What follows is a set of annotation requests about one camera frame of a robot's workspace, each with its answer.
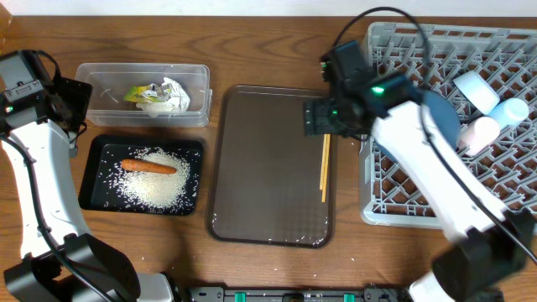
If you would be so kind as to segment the wooden chopstick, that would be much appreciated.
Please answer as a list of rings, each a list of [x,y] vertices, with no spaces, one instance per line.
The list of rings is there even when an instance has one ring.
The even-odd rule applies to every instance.
[[[324,179],[324,190],[321,191],[321,202],[326,202],[326,187],[327,187],[327,178],[328,178],[328,168],[329,168],[329,158],[330,158],[330,145],[331,145],[331,135],[328,140],[327,153],[326,153],[326,169],[325,169],[325,179]]]
[[[323,149],[322,149],[322,157],[321,157],[321,176],[320,176],[320,184],[319,189],[324,190],[324,179],[325,179],[325,169],[326,169],[326,153],[327,153],[327,145],[328,140],[330,138],[329,134],[323,135]]]

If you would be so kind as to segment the yellow foil snack wrapper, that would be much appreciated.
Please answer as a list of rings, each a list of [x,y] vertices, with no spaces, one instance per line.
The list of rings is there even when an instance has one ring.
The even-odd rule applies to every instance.
[[[164,97],[159,86],[150,84],[147,86],[132,86],[124,95],[123,100],[126,102],[152,103],[162,102]]]

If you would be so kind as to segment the orange carrot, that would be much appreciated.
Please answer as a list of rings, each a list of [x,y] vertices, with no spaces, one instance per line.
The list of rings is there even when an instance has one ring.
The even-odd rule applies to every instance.
[[[174,167],[156,164],[139,159],[124,159],[120,163],[121,167],[132,172],[147,172],[155,174],[174,174],[177,169]]]

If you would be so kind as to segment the large blue plate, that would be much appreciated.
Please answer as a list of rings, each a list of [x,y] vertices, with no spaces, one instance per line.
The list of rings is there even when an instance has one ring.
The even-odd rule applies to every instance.
[[[373,124],[375,143],[402,165],[423,164],[435,158],[425,132],[442,136],[455,148],[461,123],[454,107],[433,91],[391,91],[383,101],[388,115]]]

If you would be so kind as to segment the white paper napkin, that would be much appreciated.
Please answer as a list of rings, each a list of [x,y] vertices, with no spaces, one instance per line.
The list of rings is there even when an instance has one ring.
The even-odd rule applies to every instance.
[[[148,113],[151,117],[160,114],[172,114],[185,112],[190,105],[190,97],[181,84],[169,77],[164,77],[159,86],[164,100],[162,102],[136,103],[136,107]]]

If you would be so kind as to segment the white cup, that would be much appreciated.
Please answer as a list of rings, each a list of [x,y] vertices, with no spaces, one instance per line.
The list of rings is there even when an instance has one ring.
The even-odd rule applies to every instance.
[[[500,134],[498,123],[490,117],[480,117],[467,125],[461,132],[458,148],[465,149],[466,155],[475,156],[491,144]]]

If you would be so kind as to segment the light blue small bowl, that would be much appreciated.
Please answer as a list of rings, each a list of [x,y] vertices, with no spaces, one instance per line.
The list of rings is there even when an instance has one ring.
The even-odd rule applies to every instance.
[[[456,88],[481,113],[488,115],[499,104],[496,91],[474,70],[453,80]]]

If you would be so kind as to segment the light blue cup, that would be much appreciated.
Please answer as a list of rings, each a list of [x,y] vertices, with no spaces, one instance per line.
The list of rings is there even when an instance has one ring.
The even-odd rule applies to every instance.
[[[529,115],[529,106],[525,101],[518,98],[509,98],[499,103],[488,114],[501,130],[517,127]]]

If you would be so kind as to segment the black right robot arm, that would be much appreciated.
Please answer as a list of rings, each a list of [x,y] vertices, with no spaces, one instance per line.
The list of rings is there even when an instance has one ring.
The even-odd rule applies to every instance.
[[[303,106],[305,134],[363,134],[383,146],[432,207],[450,249],[408,288],[413,301],[467,301],[522,270],[536,220],[512,212],[457,156],[424,91],[404,75],[331,80],[330,95]]]

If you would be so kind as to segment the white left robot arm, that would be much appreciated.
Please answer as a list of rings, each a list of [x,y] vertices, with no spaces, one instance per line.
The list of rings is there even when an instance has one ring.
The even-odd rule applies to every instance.
[[[127,256],[92,236],[70,172],[68,132],[91,87],[18,79],[1,95],[1,139],[23,219],[21,263],[3,276],[19,301],[173,301],[161,273],[137,273]]]

